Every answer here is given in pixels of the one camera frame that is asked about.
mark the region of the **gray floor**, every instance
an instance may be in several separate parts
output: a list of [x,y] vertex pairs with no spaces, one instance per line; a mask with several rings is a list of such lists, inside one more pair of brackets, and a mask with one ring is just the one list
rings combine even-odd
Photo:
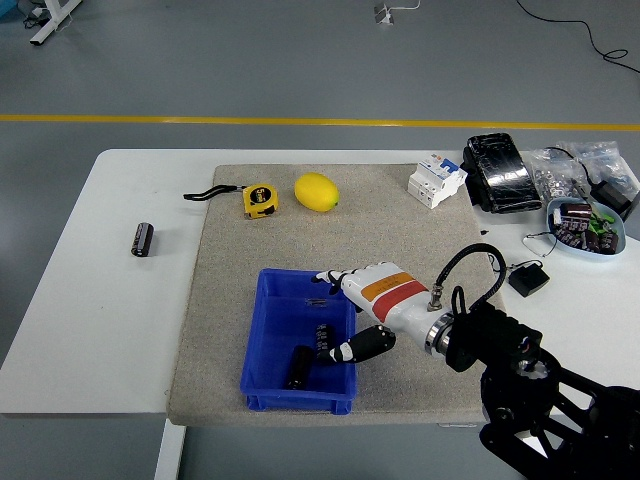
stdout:
[[[0,18],[0,115],[323,117],[639,124],[640,76],[580,25],[512,0],[85,0],[41,47]],[[389,2],[391,6],[413,2]],[[580,18],[640,68],[634,0],[524,1]],[[0,122],[0,361],[97,155],[111,148],[460,149],[483,128]],[[509,129],[521,149],[639,132]],[[152,478],[162,418],[0,417],[2,478]],[[192,429],[182,478],[518,478],[470,432],[432,426]]]

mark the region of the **blue bowl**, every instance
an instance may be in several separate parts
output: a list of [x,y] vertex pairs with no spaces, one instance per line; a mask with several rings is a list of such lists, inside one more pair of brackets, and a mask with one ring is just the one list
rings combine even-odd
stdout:
[[[580,198],[572,198],[572,197],[559,197],[549,202],[549,205],[547,206],[547,225],[549,227],[549,231],[553,230],[553,220],[552,220],[553,211],[556,208],[560,208],[560,205],[562,205],[563,203],[584,204],[587,202],[585,202]],[[613,255],[605,255],[602,253],[587,252],[586,250],[582,250],[580,248],[574,248],[574,247],[570,247],[569,245],[565,245],[559,240],[557,241],[555,248],[567,253],[571,253],[572,255],[577,255],[579,257],[587,258],[591,261],[602,262],[602,261],[612,260],[616,258],[620,253],[622,253],[622,251],[627,245],[627,240],[626,240],[627,237],[625,236],[625,232],[624,232],[624,222],[620,218],[620,215],[618,215],[614,210],[607,207],[606,205],[603,205],[598,202],[588,202],[588,203],[592,205],[596,210],[600,211],[601,213],[609,215],[615,219],[615,222],[613,223],[613,225],[611,225],[611,228],[615,230],[618,235],[618,246],[616,248],[616,253]],[[551,241],[551,243],[556,243],[557,239],[553,234],[550,234],[549,240]]]

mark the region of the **white table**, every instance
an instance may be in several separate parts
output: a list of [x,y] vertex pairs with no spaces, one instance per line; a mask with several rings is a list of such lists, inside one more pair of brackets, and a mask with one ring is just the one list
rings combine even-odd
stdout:
[[[428,153],[104,152],[0,370],[0,412],[165,412],[206,213],[204,202],[187,202],[182,194],[209,188],[217,165],[417,163]],[[443,153],[461,160],[460,152]],[[541,212],[491,215],[477,209],[477,213],[480,228],[489,231],[486,241],[497,246],[508,263],[536,258],[521,239],[544,229]],[[143,221],[153,224],[156,233],[151,256],[136,258],[129,249],[135,228]],[[543,346],[566,368],[604,384],[640,388],[640,374],[629,368],[637,359],[640,335],[634,311],[640,243],[628,238],[625,252],[604,263],[587,263],[559,250],[543,261],[550,283],[524,299],[505,284],[501,294],[507,312],[542,331]],[[567,393],[586,406],[581,395]]]

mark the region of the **red stripe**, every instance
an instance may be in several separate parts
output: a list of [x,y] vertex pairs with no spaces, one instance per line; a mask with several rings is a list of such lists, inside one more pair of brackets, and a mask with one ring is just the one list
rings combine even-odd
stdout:
[[404,285],[401,285],[381,296],[376,303],[373,304],[373,314],[378,318],[378,320],[384,323],[389,310],[395,307],[398,303],[412,297],[416,293],[426,291],[427,287],[416,280],[405,283]]

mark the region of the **black case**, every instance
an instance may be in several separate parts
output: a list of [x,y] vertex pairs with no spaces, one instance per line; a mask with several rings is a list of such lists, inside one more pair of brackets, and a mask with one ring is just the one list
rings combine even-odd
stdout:
[[480,204],[485,212],[511,213],[542,207],[540,195],[508,134],[471,137],[463,158],[471,201]]

